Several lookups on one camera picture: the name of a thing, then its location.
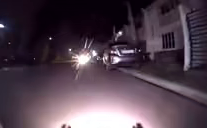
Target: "building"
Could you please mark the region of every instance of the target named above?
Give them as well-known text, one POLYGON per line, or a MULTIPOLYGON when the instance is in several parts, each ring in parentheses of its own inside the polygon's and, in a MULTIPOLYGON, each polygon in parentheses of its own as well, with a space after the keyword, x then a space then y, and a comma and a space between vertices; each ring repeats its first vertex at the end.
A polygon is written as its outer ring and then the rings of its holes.
POLYGON ((184 35, 179 0, 157 0, 143 9, 146 51, 162 64, 184 62, 184 35))
POLYGON ((207 67, 207 0, 156 0, 143 15, 141 36, 152 60, 184 70, 207 67))

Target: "wall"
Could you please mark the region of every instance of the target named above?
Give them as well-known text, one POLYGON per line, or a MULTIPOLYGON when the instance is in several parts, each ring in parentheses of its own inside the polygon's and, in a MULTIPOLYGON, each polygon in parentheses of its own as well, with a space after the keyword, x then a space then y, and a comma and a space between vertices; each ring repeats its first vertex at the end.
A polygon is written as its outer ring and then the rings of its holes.
POLYGON ((157 0, 143 10, 147 52, 151 53, 151 59, 155 59, 156 52, 179 50, 184 47, 178 6, 162 15, 160 7, 164 2, 166 0, 157 0), (175 48, 163 49, 162 34, 169 32, 174 32, 175 48))

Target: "curb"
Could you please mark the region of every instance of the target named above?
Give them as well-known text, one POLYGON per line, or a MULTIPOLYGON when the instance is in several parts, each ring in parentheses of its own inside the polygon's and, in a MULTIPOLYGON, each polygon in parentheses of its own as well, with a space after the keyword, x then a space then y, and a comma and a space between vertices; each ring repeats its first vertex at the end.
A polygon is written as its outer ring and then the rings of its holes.
POLYGON ((176 92, 178 94, 181 94, 185 97, 188 97, 194 101, 197 101, 201 104, 204 104, 207 106, 207 94, 202 93, 196 89, 189 88, 186 85, 181 85, 179 83, 171 82, 165 79, 161 79, 159 77, 155 77, 152 75, 148 75, 143 72, 137 72, 136 70, 133 69, 125 69, 125 68, 119 68, 119 71, 132 75, 134 77, 137 77, 139 79, 142 79, 144 81, 150 82, 154 85, 157 85, 159 87, 168 89, 170 91, 176 92))

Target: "window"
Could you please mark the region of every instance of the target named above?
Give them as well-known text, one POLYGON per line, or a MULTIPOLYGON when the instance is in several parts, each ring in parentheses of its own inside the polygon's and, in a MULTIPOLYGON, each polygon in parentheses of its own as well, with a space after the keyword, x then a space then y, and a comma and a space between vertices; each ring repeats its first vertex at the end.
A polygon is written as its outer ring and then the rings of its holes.
POLYGON ((168 12, 170 12, 172 9, 174 9, 179 4, 179 0, 168 0, 166 3, 164 3, 161 7, 161 14, 164 15, 168 12))
POLYGON ((174 32, 162 34, 162 48, 163 49, 175 48, 174 32))

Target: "headlight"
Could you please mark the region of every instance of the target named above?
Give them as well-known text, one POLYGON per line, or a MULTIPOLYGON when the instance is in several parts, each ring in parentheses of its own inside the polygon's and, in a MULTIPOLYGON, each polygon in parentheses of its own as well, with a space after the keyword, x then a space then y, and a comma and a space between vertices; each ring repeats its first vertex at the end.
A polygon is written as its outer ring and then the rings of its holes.
POLYGON ((97 55, 98 55, 98 53, 95 50, 93 50, 92 51, 92 56, 97 56, 97 55))
POLYGON ((89 60, 90 60, 90 56, 89 55, 85 55, 85 54, 81 54, 78 56, 78 63, 81 65, 86 64, 89 60))

